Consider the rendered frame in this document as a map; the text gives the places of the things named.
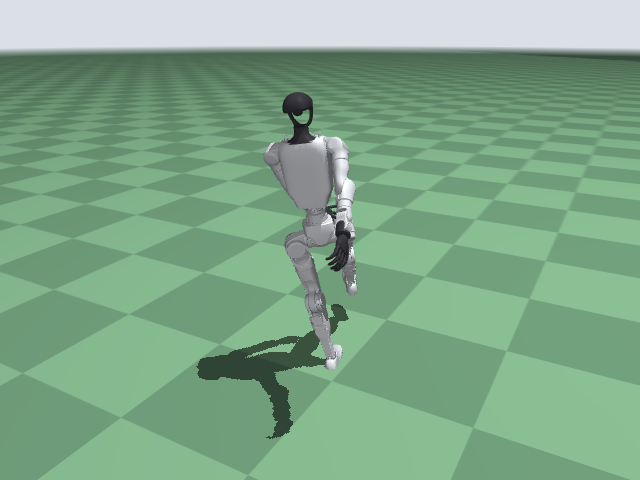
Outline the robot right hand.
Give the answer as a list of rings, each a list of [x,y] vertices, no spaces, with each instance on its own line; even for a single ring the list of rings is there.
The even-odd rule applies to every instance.
[[[333,265],[338,261],[335,266],[330,268],[331,270],[334,269],[334,272],[341,270],[348,261],[348,239],[351,237],[351,233],[348,230],[345,230],[344,226],[345,222],[343,220],[337,222],[335,231],[335,235],[337,236],[336,247],[334,249],[334,252],[325,259],[330,260],[336,256],[336,258],[332,262],[328,263],[328,265]]]

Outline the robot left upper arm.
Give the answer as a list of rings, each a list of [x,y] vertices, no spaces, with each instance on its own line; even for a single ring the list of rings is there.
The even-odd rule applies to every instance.
[[[287,192],[287,188],[286,188],[283,172],[282,172],[280,161],[279,161],[279,157],[278,157],[278,150],[279,150],[280,143],[281,142],[276,142],[276,143],[269,144],[269,146],[267,147],[267,149],[266,149],[266,151],[264,153],[263,158],[264,158],[265,163],[268,164],[271,167],[271,169],[274,172],[276,178],[279,180],[279,182],[281,183],[282,187]]]

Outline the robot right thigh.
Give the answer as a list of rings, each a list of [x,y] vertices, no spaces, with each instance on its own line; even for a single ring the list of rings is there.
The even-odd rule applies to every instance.
[[[334,223],[334,226],[335,226],[335,224],[336,224],[336,219],[333,221],[333,223]],[[355,236],[355,228],[354,228],[353,220],[352,220],[351,226],[352,226],[352,231],[350,232],[350,233],[351,233],[351,237],[348,239],[348,245],[349,245],[349,247],[353,247],[353,240],[356,238],[356,236]],[[336,230],[334,229],[334,231],[336,231]],[[336,235],[335,235],[335,236],[336,236]],[[337,236],[336,236],[336,240],[337,240]],[[351,259],[351,253],[350,253],[350,248],[349,248],[348,261],[347,261],[347,263],[345,264],[345,266],[346,266],[346,265],[351,265],[351,264],[352,264],[352,259]]]

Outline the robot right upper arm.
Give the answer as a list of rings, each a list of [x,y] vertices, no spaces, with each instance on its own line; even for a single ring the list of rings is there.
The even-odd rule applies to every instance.
[[[326,137],[325,145],[329,155],[332,155],[332,171],[334,176],[334,192],[338,196],[341,194],[343,183],[349,172],[347,145],[339,137]]]

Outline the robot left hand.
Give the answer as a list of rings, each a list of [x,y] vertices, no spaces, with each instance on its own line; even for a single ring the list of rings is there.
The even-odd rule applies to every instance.
[[[332,211],[331,208],[337,208],[337,205],[331,205],[331,206],[327,206],[325,208],[327,214],[329,214],[332,217],[332,220],[334,221],[336,219],[336,212]],[[334,214],[334,215],[333,215]],[[333,219],[334,218],[334,219]]]

